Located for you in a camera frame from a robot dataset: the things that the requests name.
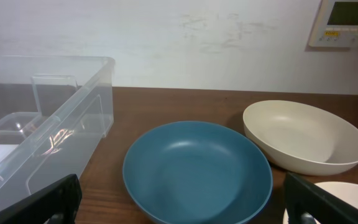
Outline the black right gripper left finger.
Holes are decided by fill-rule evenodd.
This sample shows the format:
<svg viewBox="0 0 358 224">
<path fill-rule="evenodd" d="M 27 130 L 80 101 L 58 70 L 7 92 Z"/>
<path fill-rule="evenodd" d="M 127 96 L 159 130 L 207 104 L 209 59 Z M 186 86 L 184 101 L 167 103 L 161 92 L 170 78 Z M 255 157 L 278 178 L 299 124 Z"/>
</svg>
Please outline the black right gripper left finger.
<svg viewBox="0 0 358 224">
<path fill-rule="evenodd" d="M 77 175 L 70 174 L 0 211 L 0 224 L 74 223 L 82 199 Z"/>
</svg>

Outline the blue shallow bowl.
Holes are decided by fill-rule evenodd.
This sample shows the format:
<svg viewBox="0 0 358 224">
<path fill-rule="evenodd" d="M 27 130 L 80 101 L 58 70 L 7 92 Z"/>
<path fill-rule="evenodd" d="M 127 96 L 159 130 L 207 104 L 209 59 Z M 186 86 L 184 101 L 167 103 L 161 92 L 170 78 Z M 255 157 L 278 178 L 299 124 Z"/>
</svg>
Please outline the blue shallow bowl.
<svg viewBox="0 0 358 224">
<path fill-rule="evenodd" d="M 128 149 L 124 185 L 155 223 L 247 223 L 268 203 L 270 164 L 244 135 L 215 123 L 151 129 Z"/>
</svg>

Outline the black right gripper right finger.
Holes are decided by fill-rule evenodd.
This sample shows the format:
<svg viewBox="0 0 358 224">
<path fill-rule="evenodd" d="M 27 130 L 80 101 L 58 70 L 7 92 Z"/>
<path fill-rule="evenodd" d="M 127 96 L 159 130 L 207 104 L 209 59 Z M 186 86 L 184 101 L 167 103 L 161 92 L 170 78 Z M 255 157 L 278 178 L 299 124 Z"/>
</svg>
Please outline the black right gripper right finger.
<svg viewBox="0 0 358 224">
<path fill-rule="evenodd" d="M 358 223 L 358 209 L 295 173 L 284 180 L 285 223 Z"/>
</svg>

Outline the white plate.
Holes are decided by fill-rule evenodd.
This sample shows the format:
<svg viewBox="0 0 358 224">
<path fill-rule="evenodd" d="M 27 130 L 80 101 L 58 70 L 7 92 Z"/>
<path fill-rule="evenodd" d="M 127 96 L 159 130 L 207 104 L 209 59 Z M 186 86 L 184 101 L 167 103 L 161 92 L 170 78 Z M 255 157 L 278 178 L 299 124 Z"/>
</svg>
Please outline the white plate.
<svg viewBox="0 0 358 224">
<path fill-rule="evenodd" d="M 317 182 L 317 187 L 358 209 L 358 184 L 350 182 Z"/>
</svg>

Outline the beige shallow bowl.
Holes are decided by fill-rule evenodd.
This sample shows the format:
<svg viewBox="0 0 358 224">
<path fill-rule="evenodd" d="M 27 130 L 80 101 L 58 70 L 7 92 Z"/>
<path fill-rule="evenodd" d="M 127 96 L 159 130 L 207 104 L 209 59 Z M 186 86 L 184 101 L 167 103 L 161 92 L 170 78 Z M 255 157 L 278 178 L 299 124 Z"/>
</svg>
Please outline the beige shallow bowl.
<svg viewBox="0 0 358 224">
<path fill-rule="evenodd" d="M 339 116 L 294 101 L 265 100 L 242 114 L 246 136 L 276 166 L 327 176 L 358 165 L 358 129 Z"/>
</svg>

